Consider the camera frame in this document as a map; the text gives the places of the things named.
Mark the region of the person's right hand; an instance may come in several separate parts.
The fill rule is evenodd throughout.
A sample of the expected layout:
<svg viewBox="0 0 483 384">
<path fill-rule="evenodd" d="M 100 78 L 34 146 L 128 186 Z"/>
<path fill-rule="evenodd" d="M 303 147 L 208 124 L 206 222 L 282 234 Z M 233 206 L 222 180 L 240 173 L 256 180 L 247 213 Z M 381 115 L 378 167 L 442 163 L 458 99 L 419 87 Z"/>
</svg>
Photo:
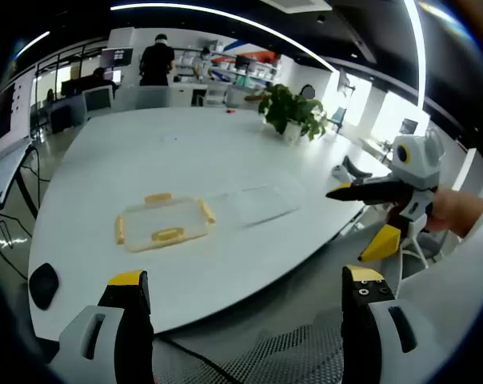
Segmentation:
<svg viewBox="0 0 483 384">
<path fill-rule="evenodd" d="M 425 228 L 431 232 L 449 230 L 464 238 L 483 214 L 483 198 L 439 187 Z"/>
</svg>

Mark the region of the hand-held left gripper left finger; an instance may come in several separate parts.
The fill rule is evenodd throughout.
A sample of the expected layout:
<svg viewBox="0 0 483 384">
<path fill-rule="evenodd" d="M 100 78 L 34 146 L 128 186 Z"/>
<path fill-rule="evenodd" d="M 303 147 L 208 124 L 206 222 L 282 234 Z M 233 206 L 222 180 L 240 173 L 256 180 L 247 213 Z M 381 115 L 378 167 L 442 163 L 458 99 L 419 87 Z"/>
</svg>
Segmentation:
<svg viewBox="0 0 483 384">
<path fill-rule="evenodd" d="M 111 278 L 95 306 L 86 306 L 59 336 L 64 383 L 153 383 L 148 276 Z"/>
</svg>

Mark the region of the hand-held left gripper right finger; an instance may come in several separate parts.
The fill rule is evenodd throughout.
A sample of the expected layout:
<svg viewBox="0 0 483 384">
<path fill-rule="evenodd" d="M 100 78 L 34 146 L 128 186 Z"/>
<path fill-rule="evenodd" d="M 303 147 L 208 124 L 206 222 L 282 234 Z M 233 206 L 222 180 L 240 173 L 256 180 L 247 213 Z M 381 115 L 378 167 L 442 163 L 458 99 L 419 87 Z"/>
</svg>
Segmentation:
<svg viewBox="0 0 483 384">
<path fill-rule="evenodd" d="M 429 382 L 429 321 L 371 268 L 342 269 L 344 383 Z"/>
</svg>

